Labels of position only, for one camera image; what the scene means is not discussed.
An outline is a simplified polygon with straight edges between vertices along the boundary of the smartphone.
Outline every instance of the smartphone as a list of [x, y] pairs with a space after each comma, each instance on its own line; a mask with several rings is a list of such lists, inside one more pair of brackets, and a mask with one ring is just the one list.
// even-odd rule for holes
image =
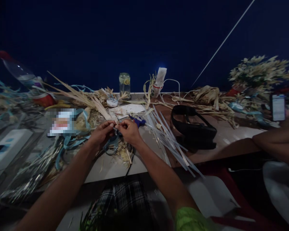
[[286, 119], [285, 110], [285, 95], [271, 95], [270, 96], [270, 108], [272, 113], [272, 121], [282, 121]]

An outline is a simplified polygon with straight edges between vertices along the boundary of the white paper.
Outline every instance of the white paper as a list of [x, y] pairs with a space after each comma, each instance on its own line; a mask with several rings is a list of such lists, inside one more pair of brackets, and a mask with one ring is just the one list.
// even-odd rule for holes
[[144, 106], [141, 104], [127, 104], [127, 105], [123, 105], [123, 106], [119, 106], [119, 107], [114, 107], [114, 108], [110, 108], [109, 111], [113, 112], [113, 113], [117, 113], [117, 114], [122, 114], [122, 115], [117, 115], [117, 118], [123, 119], [125, 117], [128, 117], [127, 113], [139, 113], [139, 112], [143, 112], [145, 110]]

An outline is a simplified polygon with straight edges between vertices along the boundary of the phone screen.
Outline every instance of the phone screen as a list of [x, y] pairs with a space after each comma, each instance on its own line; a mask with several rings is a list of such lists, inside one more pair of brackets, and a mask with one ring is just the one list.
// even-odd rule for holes
[[272, 95], [273, 121], [285, 120], [285, 95]]

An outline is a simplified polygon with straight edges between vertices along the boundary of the flower arrangement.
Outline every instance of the flower arrangement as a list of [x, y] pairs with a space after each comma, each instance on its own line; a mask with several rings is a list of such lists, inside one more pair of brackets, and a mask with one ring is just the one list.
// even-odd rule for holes
[[289, 80], [289, 60], [275, 60], [277, 56], [265, 60], [265, 56], [244, 58], [242, 63], [231, 70], [229, 81], [235, 86], [270, 91], [274, 85]]

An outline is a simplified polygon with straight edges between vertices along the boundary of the green sleeve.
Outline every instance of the green sleeve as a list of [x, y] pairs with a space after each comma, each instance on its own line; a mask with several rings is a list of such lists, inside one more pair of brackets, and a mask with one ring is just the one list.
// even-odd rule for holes
[[206, 219], [196, 209], [182, 207], [176, 214], [176, 230], [211, 231], [215, 230], [215, 225], [210, 219]]

